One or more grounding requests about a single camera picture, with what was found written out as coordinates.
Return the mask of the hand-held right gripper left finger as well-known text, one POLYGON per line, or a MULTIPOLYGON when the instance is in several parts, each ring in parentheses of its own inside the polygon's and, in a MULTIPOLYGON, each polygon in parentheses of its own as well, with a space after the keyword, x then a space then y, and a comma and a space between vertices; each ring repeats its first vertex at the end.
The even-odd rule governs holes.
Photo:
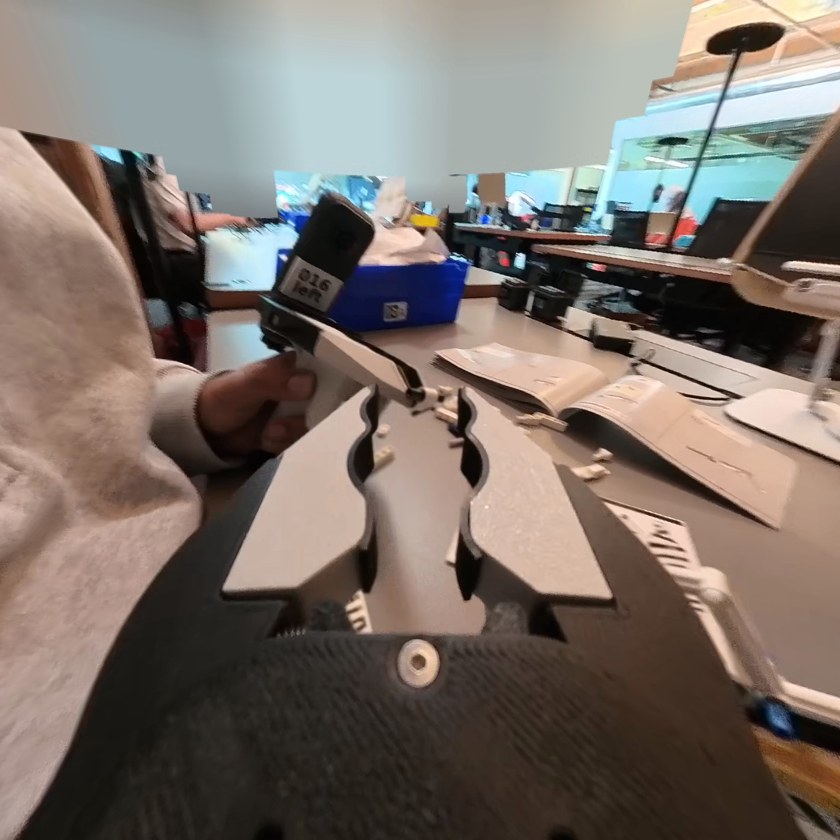
POLYGON ((222 592, 233 599, 348 601, 377 575, 374 467, 380 398, 353 395, 277 460, 222 592))

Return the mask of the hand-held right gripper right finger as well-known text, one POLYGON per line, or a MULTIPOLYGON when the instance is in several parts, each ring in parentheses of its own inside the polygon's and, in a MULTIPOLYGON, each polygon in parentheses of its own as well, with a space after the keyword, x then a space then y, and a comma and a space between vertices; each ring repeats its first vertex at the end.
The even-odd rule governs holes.
POLYGON ((552 458, 471 387, 458 392, 460 472, 469 492, 457 586, 487 606, 605 606, 613 591, 552 458))

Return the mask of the person's left forearm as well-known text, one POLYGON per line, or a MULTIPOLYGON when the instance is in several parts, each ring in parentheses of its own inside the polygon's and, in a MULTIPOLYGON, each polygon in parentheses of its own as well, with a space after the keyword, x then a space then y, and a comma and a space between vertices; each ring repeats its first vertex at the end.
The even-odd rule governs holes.
POLYGON ((154 445, 188 476, 213 474, 226 467, 207 442, 197 408, 212 376, 171 360, 153 359, 154 388, 150 437, 154 445))

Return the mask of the scattered loose lego pieces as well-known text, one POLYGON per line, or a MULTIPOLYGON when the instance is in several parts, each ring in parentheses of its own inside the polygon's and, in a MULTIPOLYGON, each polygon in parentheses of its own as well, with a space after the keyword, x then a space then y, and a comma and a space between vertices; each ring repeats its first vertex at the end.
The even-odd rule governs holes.
MULTIPOLYGON (((449 448, 462 448, 465 445, 465 437, 460 426, 458 425, 458 403, 454 394, 447 400, 444 407, 434 410, 435 416, 443 421, 449 427, 450 439, 448 441, 449 448)), ((564 433, 568 428, 568 423, 559 419, 558 417, 542 412, 531 412, 516 415, 515 421, 521 428, 545 428, 554 432, 564 433)), ((605 463, 612 459, 612 455, 604 450, 599 449, 592 457, 591 464, 583 467, 572 468, 574 475, 584 481, 597 481, 609 476, 610 471, 605 467, 605 463)))

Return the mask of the lego instruction booklet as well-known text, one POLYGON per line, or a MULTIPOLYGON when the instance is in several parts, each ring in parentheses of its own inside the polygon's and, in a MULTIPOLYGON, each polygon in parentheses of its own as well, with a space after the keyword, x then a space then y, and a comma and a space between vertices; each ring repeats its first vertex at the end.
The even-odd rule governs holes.
POLYGON ((688 397, 640 374, 608 381, 577 360, 499 343, 435 352, 435 361, 495 386, 501 398, 565 419, 585 412, 772 529, 781 529, 797 467, 788 456, 730 428, 688 397))

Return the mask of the white yellow lego plane model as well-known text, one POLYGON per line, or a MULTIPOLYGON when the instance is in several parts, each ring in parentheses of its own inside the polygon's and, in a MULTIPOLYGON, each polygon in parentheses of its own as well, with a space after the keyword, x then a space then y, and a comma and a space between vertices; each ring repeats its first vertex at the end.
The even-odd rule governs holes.
POLYGON ((838 697, 781 675, 722 572, 700 567, 676 579, 738 687, 773 777, 800 812, 838 822, 838 697))

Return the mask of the person's left hand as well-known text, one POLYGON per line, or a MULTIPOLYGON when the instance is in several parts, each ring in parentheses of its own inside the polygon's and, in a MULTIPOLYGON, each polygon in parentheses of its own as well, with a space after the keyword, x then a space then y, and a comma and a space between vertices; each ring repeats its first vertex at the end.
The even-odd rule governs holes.
POLYGON ((315 374, 299 368, 294 353, 275 354, 209 378, 198 397, 196 419, 222 459, 279 455, 308 426, 304 415, 279 416, 277 410, 306 405, 316 385, 315 374))

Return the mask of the crumpled white paper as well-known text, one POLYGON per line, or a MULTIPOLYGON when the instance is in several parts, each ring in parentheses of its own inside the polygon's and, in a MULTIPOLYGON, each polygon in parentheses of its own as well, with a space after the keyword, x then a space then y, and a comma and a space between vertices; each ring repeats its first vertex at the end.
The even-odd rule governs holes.
POLYGON ((359 266, 441 264, 450 257, 443 239, 431 228, 374 226, 374 237, 359 266))

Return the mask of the blue plastic bin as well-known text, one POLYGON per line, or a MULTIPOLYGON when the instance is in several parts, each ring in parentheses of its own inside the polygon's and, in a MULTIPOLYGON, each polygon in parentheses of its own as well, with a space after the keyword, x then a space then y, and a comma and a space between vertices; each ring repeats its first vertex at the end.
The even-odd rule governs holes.
POLYGON ((471 264, 461 257, 405 266, 358 266, 330 316, 357 333, 454 322, 471 264))

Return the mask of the zebra striped sticker sheet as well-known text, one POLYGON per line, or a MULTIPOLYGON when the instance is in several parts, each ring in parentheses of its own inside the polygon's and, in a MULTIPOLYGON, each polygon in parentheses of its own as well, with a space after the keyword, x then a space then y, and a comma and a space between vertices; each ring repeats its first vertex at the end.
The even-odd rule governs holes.
POLYGON ((838 725, 839 699, 781 676, 755 625, 734 598, 727 576, 700 562, 684 522, 616 500, 604 503, 675 580, 738 685, 807 717, 838 725))

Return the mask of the black power adapter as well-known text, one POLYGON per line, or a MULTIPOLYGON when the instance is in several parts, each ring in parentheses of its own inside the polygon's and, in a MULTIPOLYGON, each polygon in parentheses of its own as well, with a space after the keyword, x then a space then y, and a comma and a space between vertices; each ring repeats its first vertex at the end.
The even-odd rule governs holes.
POLYGON ((634 330, 626 322, 595 318, 591 321, 589 340, 597 350, 631 356, 634 351, 634 330))

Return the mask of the tan-edged computer monitor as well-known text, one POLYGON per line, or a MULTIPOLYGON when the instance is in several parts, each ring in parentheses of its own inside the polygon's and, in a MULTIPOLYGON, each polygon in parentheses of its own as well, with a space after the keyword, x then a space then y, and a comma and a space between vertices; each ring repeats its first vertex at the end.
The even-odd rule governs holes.
POLYGON ((745 301, 838 320, 838 112, 825 122, 731 261, 731 285, 745 301))

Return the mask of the black floor lamp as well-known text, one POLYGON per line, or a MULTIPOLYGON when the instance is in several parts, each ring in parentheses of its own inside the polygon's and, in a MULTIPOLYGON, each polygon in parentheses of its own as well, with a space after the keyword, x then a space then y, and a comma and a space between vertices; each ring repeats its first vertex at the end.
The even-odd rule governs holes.
POLYGON ((675 211, 678 221, 683 216, 686 203, 692 194, 701 166, 707 157, 707 150, 710 145, 711 138, 718 126, 722 106, 727 99, 729 88, 732 84, 736 71, 741 64, 742 58, 745 55, 759 53, 777 45, 784 35, 784 31, 784 26, 781 24, 772 22, 757 22, 739 24, 734 27, 723 29, 708 39, 707 53, 709 56, 727 57, 728 66, 717 95, 715 108, 712 111, 707 129, 703 135, 702 142, 700 143, 689 181, 686 186, 685 194, 680 200, 678 209, 675 211))

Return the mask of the brown wooden post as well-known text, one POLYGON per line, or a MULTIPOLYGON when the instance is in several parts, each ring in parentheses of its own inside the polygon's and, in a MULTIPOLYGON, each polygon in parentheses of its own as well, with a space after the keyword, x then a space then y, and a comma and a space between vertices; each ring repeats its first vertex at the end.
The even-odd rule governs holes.
POLYGON ((23 135, 94 217, 120 252, 127 267, 134 272, 133 258, 111 187, 92 147, 40 133, 23 132, 23 135))

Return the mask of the white monitor base plate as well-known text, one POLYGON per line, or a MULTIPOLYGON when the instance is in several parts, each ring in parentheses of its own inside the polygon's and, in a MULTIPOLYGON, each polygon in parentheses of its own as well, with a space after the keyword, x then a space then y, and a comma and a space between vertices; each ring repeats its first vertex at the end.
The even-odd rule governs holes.
POLYGON ((784 390, 765 389, 730 403, 732 421, 839 464, 839 405, 784 390))

